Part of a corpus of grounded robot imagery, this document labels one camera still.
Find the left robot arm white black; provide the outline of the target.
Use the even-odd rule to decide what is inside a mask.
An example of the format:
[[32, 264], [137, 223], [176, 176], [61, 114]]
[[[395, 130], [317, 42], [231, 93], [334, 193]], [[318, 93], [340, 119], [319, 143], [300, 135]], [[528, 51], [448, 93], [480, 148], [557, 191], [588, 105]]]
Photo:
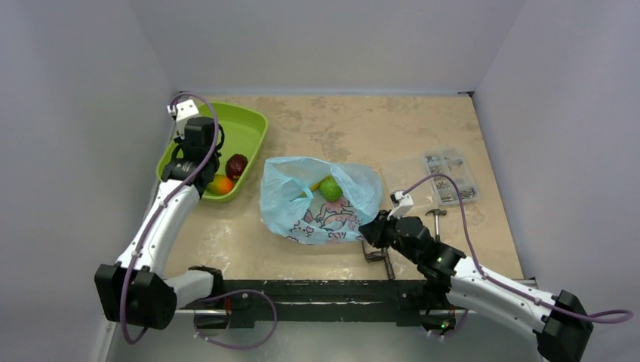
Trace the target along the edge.
[[152, 209], [118, 259], [98, 267], [94, 282], [108, 321], [163, 330], [175, 311], [198, 300], [216, 308], [225, 298], [221, 273], [195, 267], [164, 279], [168, 254], [186, 218], [202, 199], [220, 166], [220, 127], [215, 118], [197, 116], [184, 127], [173, 155], [162, 172]]

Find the light blue plastic bag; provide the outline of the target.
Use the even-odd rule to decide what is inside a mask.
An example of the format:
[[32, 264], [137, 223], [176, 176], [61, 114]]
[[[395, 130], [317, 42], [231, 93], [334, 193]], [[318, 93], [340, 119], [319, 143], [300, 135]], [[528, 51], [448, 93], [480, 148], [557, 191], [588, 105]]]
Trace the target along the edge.
[[[319, 190], [299, 197], [326, 176], [343, 190], [340, 200], [328, 202]], [[264, 224], [276, 235], [306, 245], [342, 244], [363, 240], [358, 227], [374, 219], [382, 198], [382, 180], [367, 165], [290, 156], [265, 161], [259, 206]]]

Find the red fake apple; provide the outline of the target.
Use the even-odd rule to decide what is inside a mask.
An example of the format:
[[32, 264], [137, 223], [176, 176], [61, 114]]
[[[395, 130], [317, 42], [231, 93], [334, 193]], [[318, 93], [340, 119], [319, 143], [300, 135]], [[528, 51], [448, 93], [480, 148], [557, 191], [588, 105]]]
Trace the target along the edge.
[[232, 155], [225, 165], [226, 177], [233, 182], [237, 182], [241, 178], [247, 166], [248, 158], [246, 156], [242, 154]]

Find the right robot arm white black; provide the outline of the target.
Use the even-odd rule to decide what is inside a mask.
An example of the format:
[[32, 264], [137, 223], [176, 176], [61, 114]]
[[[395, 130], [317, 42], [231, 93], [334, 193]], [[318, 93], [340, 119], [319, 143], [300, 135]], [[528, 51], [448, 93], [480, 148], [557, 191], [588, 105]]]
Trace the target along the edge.
[[358, 230], [372, 247], [392, 248], [416, 265], [430, 305], [449, 302], [490, 318], [533, 343], [548, 361], [582, 359], [594, 326], [573, 293], [537, 290], [478, 265], [432, 236], [417, 216], [396, 218], [382, 210]]

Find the orange red fake mango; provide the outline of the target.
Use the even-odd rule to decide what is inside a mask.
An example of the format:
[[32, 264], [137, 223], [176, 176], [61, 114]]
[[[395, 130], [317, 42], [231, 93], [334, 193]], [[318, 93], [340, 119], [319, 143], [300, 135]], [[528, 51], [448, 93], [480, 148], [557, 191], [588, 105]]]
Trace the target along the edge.
[[216, 196], [229, 194], [235, 187], [235, 183], [227, 176], [216, 174], [212, 182], [206, 186], [206, 190]]

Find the green fake lime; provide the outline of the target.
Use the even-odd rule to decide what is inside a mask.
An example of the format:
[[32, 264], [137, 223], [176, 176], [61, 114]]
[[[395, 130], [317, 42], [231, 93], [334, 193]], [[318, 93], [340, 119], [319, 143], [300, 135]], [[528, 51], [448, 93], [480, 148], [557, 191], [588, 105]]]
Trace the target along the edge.
[[338, 201], [343, 196], [343, 190], [332, 176], [325, 177], [318, 184], [318, 190], [322, 197], [328, 202]]

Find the yellow fake banana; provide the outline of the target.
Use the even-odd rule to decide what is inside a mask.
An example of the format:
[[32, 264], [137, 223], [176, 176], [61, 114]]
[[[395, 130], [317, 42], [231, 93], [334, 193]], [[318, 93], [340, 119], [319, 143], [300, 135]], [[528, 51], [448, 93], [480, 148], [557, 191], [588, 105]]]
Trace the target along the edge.
[[329, 180], [333, 179], [332, 176], [326, 176], [325, 178], [321, 179], [320, 181], [318, 181], [317, 183], [309, 186], [308, 188], [304, 189], [301, 194], [299, 195], [300, 198], [305, 198], [308, 195], [311, 195], [314, 191], [318, 190], [319, 187], [325, 183], [328, 182]]

